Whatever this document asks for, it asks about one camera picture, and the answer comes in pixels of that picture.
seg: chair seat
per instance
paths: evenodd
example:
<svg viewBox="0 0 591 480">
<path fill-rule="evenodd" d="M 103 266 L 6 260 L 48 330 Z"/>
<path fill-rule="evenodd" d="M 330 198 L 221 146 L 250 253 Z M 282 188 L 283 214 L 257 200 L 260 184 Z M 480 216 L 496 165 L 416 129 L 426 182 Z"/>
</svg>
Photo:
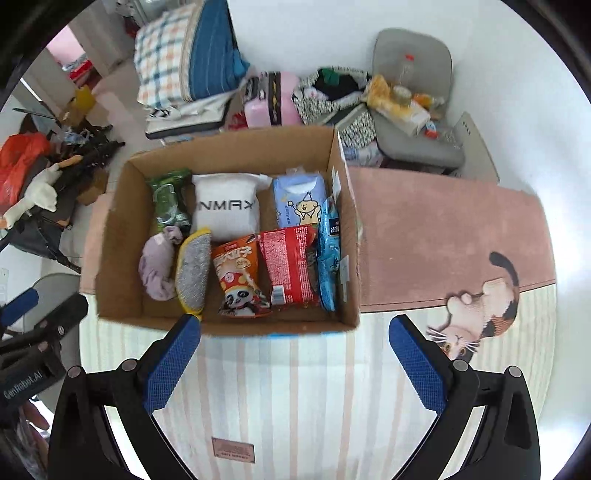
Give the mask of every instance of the chair seat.
<svg viewBox="0 0 591 480">
<path fill-rule="evenodd" d="M 444 168 L 459 168 L 464 164 L 464 152 L 460 145 L 423 135 L 409 137 L 386 117 L 374 110 L 370 111 L 378 147 L 387 157 Z"/>
</svg>

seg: plastic bottle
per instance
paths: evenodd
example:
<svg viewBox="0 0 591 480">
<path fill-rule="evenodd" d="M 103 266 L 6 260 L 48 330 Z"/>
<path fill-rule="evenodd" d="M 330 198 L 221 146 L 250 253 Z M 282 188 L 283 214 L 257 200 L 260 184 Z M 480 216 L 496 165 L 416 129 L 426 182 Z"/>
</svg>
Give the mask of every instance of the plastic bottle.
<svg viewBox="0 0 591 480">
<path fill-rule="evenodd" d="M 414 75 L 414 56 L 406 54 L 400 64 L 398 65 L 398 72 L 396 75 L 396 84 L 403 87 L 409 88 L 410 83 L 413 81 Z"/>
</svg>

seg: orange plastic bag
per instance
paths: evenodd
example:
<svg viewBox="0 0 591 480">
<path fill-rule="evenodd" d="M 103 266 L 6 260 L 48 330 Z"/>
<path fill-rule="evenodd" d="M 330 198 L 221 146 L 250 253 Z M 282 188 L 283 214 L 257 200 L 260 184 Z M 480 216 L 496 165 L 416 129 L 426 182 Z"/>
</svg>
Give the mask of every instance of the orange plastic bag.
<svg viewBox="0 0 591 480">
<path fill-rule="evenodd" d="M 49 140 L 39 132 L 8 137 L 0 150 L 0 213 L 16 204 L 29 168 L 50 151 Z"/>
</svg>

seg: barcode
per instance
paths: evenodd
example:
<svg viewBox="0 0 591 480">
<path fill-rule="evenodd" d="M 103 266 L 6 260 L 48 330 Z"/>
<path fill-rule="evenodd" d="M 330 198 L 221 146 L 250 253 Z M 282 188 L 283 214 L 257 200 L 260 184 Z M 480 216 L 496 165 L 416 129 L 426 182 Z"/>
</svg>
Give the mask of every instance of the barcode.
<svg viewBox="0 0 591 480">
<path fill-rule="evenodd" d="M 283 288 L 283 285 L 273 285 L 273 291 L 271 292 L 271 304 L 285 305 L 285 289 Z"/>
</svg>

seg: white package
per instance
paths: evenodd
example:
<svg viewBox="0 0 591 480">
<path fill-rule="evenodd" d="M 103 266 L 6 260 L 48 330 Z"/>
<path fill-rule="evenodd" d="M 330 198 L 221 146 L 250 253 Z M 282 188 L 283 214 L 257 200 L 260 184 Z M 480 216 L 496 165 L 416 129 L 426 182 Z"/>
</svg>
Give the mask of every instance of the white package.
<svg viewBox="0 0 591 480">
<path fill-rule="evenodd" d="M 230 242 L 260 230 L 256 193 L 271 185 L 272 178 L 253 173 L 193 175 L 195 212 L 191 232 L 212 231 L 213 242 Z"/>
</svg>

